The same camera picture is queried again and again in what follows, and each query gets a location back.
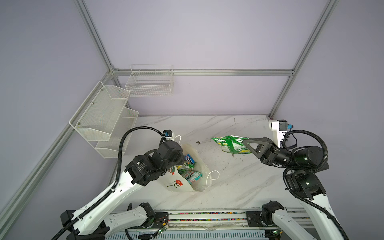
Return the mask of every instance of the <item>white robotic arm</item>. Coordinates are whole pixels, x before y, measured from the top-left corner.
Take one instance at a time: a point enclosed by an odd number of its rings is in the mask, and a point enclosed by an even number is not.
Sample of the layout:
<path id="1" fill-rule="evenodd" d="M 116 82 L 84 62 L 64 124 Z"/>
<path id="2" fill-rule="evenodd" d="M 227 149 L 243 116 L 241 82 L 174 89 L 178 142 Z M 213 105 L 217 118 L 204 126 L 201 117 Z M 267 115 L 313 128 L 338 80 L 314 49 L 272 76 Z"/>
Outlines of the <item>white robotic arm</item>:
<path id="1" fill-rule="evenodd" d="M 138 127 L 138 129 L 140 128 L 152 129 L 150 127 Z M 288 132 L 288 124 L 285 120 L 271 120 L 270 128 L 273 131 L 274 141 L 264 137 L 244 139 L 243 144 L 262 163 L 286 168 L 283 173 L 284 183 L 287 186 L 286 190 L 289 190 L 299 199 L 311 217 L 321 240 L 348 239 L 334 217 L 323 186 L 314 174 L 314 172 L 329 168 L 326 158 L 328 154 L 323 153 L 323 150 L 326 151 L 325 143 L 317 135 L 307 131 Z M 121 145 L 124 143 L 127 133 L 123 136 Z M 289 149 L 293 147 L 286 147 L 285 141 L 287 136 L 292 133 L 304 133 L 313 136 L 321 143 L 322 148 L 306 146 L 294 149 L 291 152 Z M 150 181 L 158 179 L 171 166 L 182 163 L 182 148 L 178 143 L 174 142 L 174 134 L 170 130 L 166 130 L 162 136 L 158 149 L 136 156 L 126 166 L 124 172 L 117 173 L 117 180 L 91 202 L 79 210 L 64 212 L 61 215 L 64 228 L 52 239 L 56 240 L 63 232 L 69 230 L 71 234 L 67 237 L 68 240 L 101 240 L 130 227 L 151 226 L 155 213 L 148 203 L 142 203 L 135 209 L 118 214 L 111 214 L 111 212 L 133 192 L 141 189 Z M 252 148 L 250 143 L 257 143 L 257 148 Z M 121 169 L 120 151 L 118 169 Z M 315 239 L 295 222 L 278 202 L 264 204 L 259 217 L 262 223 L 261 227 L 275 224 L 292 239 Z"/>
<path id="2" fill-rule="evenodd" d="M 137 129 L 151 129 L 158 132 L 162 136 L 159 148 L 136 156 L 125 166 L 124 172 L 121 172 L 124 140 L 129 133 Z M 173 139 L 170 130 L 161 133 L 154 128 L 143 126 L 127 131 L 120 142 L 115 182 L 81 209 L 65 211 L 61 215 L 63 229 L 52 240 L 58 239 L 66 230 L 71 232 L 67 239 L 99 240 L 129 227 L 149 227 L 153 223 L 155 213 L 148 203 L 142 203 L 137 208 L 123 213 L 110 213 L 133 192 L 164 175 L 171 166 L 182 164 L 182 148 Z"/>

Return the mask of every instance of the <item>wire basket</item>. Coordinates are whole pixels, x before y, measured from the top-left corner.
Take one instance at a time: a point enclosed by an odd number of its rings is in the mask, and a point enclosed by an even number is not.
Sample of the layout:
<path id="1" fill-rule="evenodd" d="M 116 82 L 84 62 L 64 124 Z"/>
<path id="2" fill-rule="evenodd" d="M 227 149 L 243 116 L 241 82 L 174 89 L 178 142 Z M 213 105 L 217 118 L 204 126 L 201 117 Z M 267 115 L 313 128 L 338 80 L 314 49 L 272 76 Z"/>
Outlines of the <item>wire basket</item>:
<path id="1" fill-rule="evenodd" d="M 131 65 L 131 71 L 125 86 L 131 97 L 172 95 L 172 65 Z"/>
<path id="2" fill-rule="evenodd" d="M 125 107 L 128 97 L 128 90 L 105 86 L 100 81 L 88 96 L 92 100 L 83 103 L 88 105 L 86 110 L 82 113 L 80 107 L 70 120 L 70 125 L 103 158 L 118 157 L 121 137 L 136 123 L 139 112 Z M 124 141 L 123 154 L 130 138 L 129 134 Z"/>
<path id="3" fill-rule="evenodd" d="M 121 137 L 128 131 L 133 128 L 136 123 L 137 116 L 139 112 L 129 109 L 123 108 L 121 116 L 119 117 L 115 129 L 113 130 L 109 141 L 100 141 L 97 143 L 95 149 L 103 156 L 103 158 L 117 158 L 119 153 L 119 145 L 121 141 Z M 124 145 L 122 147 L 122 154 L 124 155 L 125 150 L 127 149 L 129 139 L 131 138 L 131 134 L 129 134 L 124 141 Z"/>
<path id="4" fill-rule="evenodd" d="M 104 86 L 89 104 L 83 115 L 71 126 L 87 141 L 108 141 L 129 97 L 129 91 Z"/>

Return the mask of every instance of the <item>black bracket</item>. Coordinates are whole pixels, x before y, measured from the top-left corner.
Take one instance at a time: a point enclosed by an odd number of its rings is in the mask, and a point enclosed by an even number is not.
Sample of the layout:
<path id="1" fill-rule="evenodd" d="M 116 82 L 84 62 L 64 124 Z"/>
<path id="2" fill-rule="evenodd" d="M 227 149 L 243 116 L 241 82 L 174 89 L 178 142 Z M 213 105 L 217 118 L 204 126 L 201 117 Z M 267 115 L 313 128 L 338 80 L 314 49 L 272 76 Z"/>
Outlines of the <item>black bracket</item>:
<path id="1" fill-rule="evenodd" d="M 150 228 L 162 228 L 163 223 L 168 223 L 168 213 L 167 212 L 156 212 L 153 225 Z M 144 226 L 131 227 L 131 229 L 143 229 Z"/>
<path id="2" fill-rule="evenodd" d="M 247 211 L 245 214 L 247 215 L 248 227 L 266 227 L 262 223 L 261 211 Z"/>

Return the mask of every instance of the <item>white marble surface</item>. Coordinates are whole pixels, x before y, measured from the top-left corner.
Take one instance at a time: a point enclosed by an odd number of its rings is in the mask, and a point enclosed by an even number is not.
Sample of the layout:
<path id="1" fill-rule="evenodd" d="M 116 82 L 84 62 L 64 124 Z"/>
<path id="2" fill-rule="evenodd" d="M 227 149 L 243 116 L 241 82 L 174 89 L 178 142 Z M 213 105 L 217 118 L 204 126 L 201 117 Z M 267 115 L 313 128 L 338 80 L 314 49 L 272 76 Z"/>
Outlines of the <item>white marble surface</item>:
<path id="1" fill-rule="evenodd" d="M 130 202 L 134 206 L 149 202 L 155 210 L 243 209 L 261 207 L 270 200 L 277 200 L 285 207 L 301 207 L 284 190 L 282 169 L 262 164 L 253 154 L 222 152 L 211 139 L 227 135 L 271 138 L 268 118 L 264 115 L 139 117 L 136 126 L 151 126 L 160 131 L 171 129 L 175 135 L 181 135 L 181 144 L 195 147 L 209 169 L 220 172 L 220 178 L 212 181 L 205 192 L 170 192 L 159 182 L 152 181 L 116 210 L 126 210 Z M 159 135 L 153 131 L 134 131 L 123 156 L 122 168 L 136 155 L 157 148 L 159 141 Z"/>

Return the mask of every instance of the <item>black motor joint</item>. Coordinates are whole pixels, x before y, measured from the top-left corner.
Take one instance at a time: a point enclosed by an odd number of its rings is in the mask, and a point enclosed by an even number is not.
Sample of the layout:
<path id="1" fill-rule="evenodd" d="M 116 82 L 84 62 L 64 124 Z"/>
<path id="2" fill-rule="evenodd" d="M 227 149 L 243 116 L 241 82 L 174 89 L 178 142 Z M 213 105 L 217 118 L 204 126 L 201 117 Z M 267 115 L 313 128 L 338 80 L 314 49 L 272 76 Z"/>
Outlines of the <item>black motor joint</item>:
<path id="1" fill-rule="evenodd" d="M 256 149 L 250 146 L 250 143 L 258 144 Z M 267 138 L 250 138 L 244 139 L 243 144 L 257 157 L 260 161 L 269 166 L 302 166 L 316 167 L 321 163 L 323 150 L 318 146 L 307 146 L 299 151 L 289 151 L 282 147 L 277 147 L 274 142 Z M 326 163 L 321 170 L 329 168 Z"/>
<path id="2" fill-rule="evenodd" d="M 181 165 L 183 161 L 183 149 L 174 141 L 163 142 L 157 150 L 152 150 L 144 155 L 136 156 L 125 167 L 125 172 L 132 176 L 132 184 L 142 186 L 150 181 L 158 179 L 165 171 L 174 165 Z"/>

